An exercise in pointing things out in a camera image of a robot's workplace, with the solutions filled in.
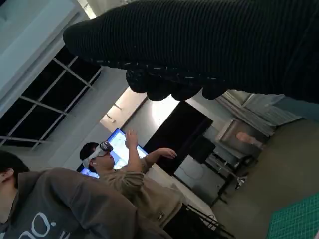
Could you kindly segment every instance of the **ear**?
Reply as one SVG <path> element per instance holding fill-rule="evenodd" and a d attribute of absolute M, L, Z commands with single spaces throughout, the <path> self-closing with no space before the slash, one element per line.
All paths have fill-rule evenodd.
<path fill-rule="evenodd" d="M 0 173 L 0 183 L 8 180 L 14 174 L 14 170 L 12 168 L 8 169 L 5 172 Z"/>
<path fill-rule="evenodd" d="M 89 163 L 89 165 L 90 165 L 90 166 L 92 166 L 92 167 L 94 168 L 94 165 L 96 165 L 96 163 L 95 163 L 95 162 L 93 162 L 93 160 L 91 160 L 91 161 L 90 161 L 90 163 Z"/>

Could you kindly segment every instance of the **floor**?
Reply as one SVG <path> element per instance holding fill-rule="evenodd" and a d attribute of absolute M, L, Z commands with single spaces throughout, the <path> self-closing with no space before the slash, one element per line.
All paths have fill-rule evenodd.
<path fill-rule="evenodd" d="M 319 123 L 279 128 L 246 184 L 217 202 L 213 212 L 237 239 L 265 239 L 271 214 L 319 193 Z"/>

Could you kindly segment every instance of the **green cutting mat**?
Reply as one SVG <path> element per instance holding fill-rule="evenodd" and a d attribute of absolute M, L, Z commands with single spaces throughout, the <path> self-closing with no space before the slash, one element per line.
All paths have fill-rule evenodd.
<path fill-rule="evenodd" d="M 314 239 L 319 230 L 319 194 L 272 215 L 267 239 Z"/>

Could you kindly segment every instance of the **screen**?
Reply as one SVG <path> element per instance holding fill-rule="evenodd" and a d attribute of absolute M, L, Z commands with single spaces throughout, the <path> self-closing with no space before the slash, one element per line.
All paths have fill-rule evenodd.
<path fill-rule="evenodd" d="M 128 164 L 129 162 L 129 150 L 125 146 L 125 134 L 118 128 L 107 140 L 113 147 L 111 155 L 114 158 L 114 169 L 120 169 Z M 138 154 L 140 158 L 144 158 L 147 153 L 140 147 L 137 147 Z M 83 168 L 80 171 L 82 174 L 99 178 L 99 175 L 91 172 L 90 170 Z"/>

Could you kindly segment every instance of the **black window pane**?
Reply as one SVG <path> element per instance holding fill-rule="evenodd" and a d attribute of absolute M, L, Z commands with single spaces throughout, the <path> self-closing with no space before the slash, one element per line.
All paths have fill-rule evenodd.
<path fill-rule="evenodd" d="M 40 139 L 59 116 L 60 113 L 36 106 L 12 136 Z"/>
<path fill-rule="evenodd" d="M 96 82 L 96 80 L 99 78 L 100 74 L 101 74 L 101 73 L 99 73 L 99 74 L 93 79 L 93 81 L 91 81 L 91 85 L 93 85 L 94 82 Z M 67 112 L 70 112 L 70 111 L 73 109 L 73 107 L 76 106 L 76 104 L 81 100 L 81 98 L 84 96 L 84 94 L 85 94 L 88 90 L 89 90 L 89 87 L 86 87 L 85 90 L 84 90 L 84 91 L 82 92 L 82 94 L 80 95 L 80 97 L 77 98 L 76 101 L 74 101 L 73 105 L 67 110 Z"/>
<path fill-rule="evenodd" d="M 27 147 L 32 148 L 36 143 L 34 142 L 23 142 L 16 140 L 7 140 L 3 145 L 5 146 L 16 146 L 16 147 Z"/>
<path fill-rule="evenodd" d="M 71 66 L 71 70 L 78 74 L 85 81 L 92 79 L 94 74 L 101 68 L 98 65 L 92 65 L 78 58 Z"/>
<path fill-rule="evenodd" d="M 63 68 L 51 61 L 44 70 L 34 79 L 22 95 L 37 100 L 53 81 L 61 74 Z"/>
<path fill-rule="evenodd" d="M 53 133 L 55 131 L 55 129 L 59 126 L 59 124 L 64 120 L 65 115 L 62 115 L 62 117 L 59 119 L 59 121 L 56 123 L 56 125 L 54 127 L 52 127 L 52 129 L 50 130 L 50 132 L 44 137 L 43 140 L 46 140 L 51 133 Z"/>
<path fill-rule="evenodd" d="M 82 81 L 66 72 L 43 98 L 42 102 L 57 109 L 65 110 L 83 87 L 85 87 L 85 84 Z"/>
<path fill-rule="evenodd" d="M 74 59 L 74 55 L 72 55 L 69 50 L 64 46 L 59 53 L 55 56 L 56 59 L 58 59 L 60 62 L 62 62 L 64 65 L 70 64 L 70 62 Z"/>
<path fill-rule="evenodd" d="M 0 135 L 6 136 L 32 105 L 29 101 L 18 99 L 0 119 Z"/>

